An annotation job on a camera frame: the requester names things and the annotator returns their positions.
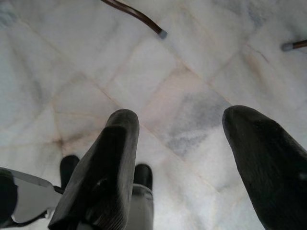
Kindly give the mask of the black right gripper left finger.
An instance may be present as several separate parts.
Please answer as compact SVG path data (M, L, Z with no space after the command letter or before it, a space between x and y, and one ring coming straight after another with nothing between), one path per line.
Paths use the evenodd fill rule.
M77 164L49 223L51 230L123 230L132 196L137 115L114 112Z

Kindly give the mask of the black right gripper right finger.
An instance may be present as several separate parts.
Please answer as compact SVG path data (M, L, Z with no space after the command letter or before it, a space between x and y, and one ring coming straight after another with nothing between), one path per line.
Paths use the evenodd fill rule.
M254 210L267 230L307 227L307 152L277 122L235 105L223 129Z

